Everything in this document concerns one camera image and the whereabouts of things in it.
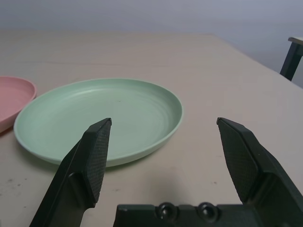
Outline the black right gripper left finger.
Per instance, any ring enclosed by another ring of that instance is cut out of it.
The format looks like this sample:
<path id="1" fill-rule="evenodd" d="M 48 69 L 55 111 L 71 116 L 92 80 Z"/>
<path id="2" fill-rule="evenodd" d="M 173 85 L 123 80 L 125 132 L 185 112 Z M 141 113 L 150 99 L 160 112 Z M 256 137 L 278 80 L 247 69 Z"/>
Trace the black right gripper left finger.
<path id="1" fill-rule="evenodd" d="M 31 222 L 32 227 L 79 227 L 99 200 L 107 163 L 111 118 L 83 133 L 62 160 Z"/>

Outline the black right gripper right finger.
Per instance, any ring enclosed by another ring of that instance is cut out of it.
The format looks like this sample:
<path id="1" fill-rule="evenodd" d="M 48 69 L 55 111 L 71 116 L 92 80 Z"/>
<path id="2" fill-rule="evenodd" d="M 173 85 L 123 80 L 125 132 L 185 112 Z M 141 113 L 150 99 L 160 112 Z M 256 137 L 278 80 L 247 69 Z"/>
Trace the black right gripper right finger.
<path id="1" fill-rule="evenodd" d="M 301 227 L 303 196 L 278 160 L 243 125 L 218 118 L 225 162 L 240 201 L 265 227 Z"/>

